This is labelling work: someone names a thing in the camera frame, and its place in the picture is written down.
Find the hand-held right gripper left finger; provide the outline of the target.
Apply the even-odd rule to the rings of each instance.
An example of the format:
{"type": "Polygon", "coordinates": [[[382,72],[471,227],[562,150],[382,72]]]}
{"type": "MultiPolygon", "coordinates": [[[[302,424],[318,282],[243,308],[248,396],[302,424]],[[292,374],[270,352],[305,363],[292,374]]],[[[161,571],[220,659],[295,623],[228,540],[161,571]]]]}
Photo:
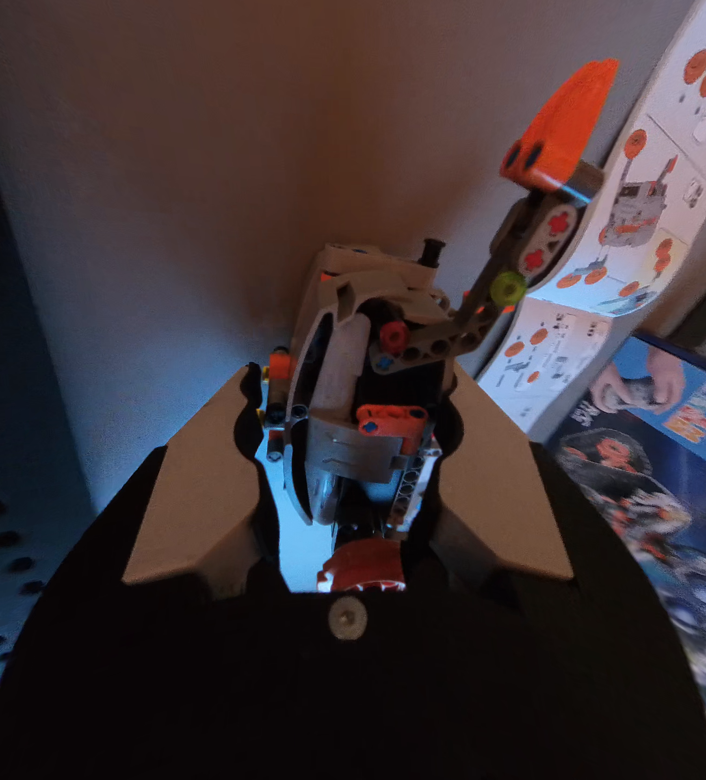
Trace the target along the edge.
{"type": "Polygon", "coordinates": [[[247,364],[169,440],[124,585],[191,579],[223,600],[244,595],[259,564],[278,567],[277,507],[257,458],[261,402],[261,367],[247,364]]]}

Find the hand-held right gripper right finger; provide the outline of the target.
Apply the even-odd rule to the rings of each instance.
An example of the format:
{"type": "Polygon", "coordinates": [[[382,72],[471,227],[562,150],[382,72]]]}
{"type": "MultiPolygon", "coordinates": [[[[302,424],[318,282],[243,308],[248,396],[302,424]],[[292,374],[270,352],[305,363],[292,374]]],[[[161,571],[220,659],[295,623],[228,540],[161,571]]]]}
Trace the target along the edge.
{"type": "Polygon", "coordinates": [[[574,571],[532,443],[456,362],[437,409],[441,455],[417,517],[417,552],[451,591],[502,575],[569,584],[574,571]]]}

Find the grey orange brick robot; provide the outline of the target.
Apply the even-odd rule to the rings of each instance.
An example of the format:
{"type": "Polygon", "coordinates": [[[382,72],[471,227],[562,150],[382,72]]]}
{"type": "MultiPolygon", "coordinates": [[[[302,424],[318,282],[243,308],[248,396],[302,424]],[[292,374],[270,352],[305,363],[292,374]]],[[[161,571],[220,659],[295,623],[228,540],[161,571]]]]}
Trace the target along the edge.
{"type": "Polygon", "coordinates": [[[532,289],[514,305],[493,299],[490,253],[453,308],[434,285],[444,248],[426,239],[413,261],[326,245],[290,346],[263,370],[267,458],[282,458],[299,518],[332,533],[322,593],[407,589],[405,556],[442,453],[435,427],[450,366],[487,345],[532,289]]]}

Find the orange fin brick assembly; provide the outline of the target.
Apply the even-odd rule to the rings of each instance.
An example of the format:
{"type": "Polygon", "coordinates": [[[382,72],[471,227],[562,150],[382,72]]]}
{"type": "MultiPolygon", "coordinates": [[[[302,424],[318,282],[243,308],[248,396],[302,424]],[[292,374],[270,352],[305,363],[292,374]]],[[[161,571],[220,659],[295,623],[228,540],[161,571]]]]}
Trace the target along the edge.
{"type": "Polygon", "coordinates": [[[514,305],[550,273],[602,189],[603,171],[583,153],[618,67],[615,58],[583,65],[543,104],[501,161],[499,177],[526,192],[490,246],[497,270],[490,296],[502,304],[514,305]]]}

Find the grey desk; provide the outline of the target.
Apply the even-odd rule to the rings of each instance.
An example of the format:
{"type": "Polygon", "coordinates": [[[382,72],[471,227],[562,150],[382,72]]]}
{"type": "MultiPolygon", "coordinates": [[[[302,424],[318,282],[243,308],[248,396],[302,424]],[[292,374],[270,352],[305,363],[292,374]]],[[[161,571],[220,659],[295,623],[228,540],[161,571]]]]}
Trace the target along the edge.
{"type": "Polygon", "coordinates": [[[604,160],[692,5],[0,2],[0,189],[93,512],[286,343],[326,243],[441,239],[459,300],[512,143],[616,58],[604,160]]]}

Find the robot sticker sheet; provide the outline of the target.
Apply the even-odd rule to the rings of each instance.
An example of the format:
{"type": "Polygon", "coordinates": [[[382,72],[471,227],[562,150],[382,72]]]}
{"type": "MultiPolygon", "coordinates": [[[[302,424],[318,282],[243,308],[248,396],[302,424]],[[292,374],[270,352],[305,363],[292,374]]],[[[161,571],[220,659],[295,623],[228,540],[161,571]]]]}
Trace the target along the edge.
{"type": "Polygon", "coordinates": [[[706,460],[648,426],[571,431],[550,448],[650,580],[706,708],[706,460]]]}

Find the perforated grey panel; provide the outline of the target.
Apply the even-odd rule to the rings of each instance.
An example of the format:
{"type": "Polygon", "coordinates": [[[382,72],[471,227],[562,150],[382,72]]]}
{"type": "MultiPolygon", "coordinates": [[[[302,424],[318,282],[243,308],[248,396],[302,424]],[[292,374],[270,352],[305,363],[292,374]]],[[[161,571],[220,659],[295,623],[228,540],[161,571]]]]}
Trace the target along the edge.
{"type": "Polygon", "coordinates": [[[93,519],[75,445],[0,440],[0,680],[36,601],[93,519]]]}

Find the white instruction booklet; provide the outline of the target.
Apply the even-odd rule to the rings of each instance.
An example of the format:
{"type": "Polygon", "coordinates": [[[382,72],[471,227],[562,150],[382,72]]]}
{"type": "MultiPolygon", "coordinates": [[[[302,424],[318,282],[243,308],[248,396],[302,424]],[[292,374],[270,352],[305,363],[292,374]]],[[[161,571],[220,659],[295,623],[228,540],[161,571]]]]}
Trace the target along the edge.
{"type": "Polygon", "coordinates": [[[530,289],[478,385],[525,434],[669,286],[706,220],[706,2],[696,2],[604,166],[563,257],[530,289]]]}

